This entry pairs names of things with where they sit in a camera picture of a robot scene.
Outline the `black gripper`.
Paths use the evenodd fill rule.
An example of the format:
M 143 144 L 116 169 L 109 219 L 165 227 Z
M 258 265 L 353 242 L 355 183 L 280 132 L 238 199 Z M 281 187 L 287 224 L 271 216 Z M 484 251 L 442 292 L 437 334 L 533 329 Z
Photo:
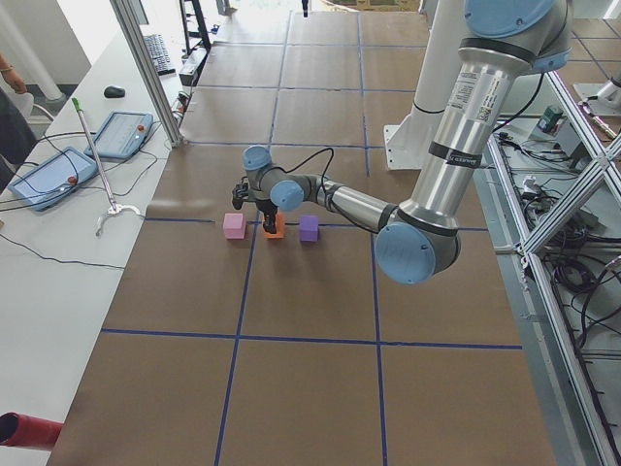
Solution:
M 263 214 L 262 226 L 265 232 L 278 233 L 278 207 L 269 199 L 258 200 L 257 209 Z

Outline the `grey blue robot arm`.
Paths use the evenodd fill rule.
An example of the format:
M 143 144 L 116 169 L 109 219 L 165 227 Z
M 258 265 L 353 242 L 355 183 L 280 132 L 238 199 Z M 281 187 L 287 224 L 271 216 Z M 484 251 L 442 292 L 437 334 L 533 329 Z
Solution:
M 376 234 L 376 261 L 397 283 L 423 283 L 450 267 L 460 252 L 456 213 L 479 167 L 507 95 L 519 77 L 563 67 L 570 53 L 569 1 L 441 1 L 433 17 L 407 128 L 406 151 L 421 156 L 411 196 L 391 204 L 330 181 L 295 174 L 268 149 L 245 150 L 245 176 L 232 193 L 252 203 L 263 227 L 277 229 L 278 212 L 312 202 Z

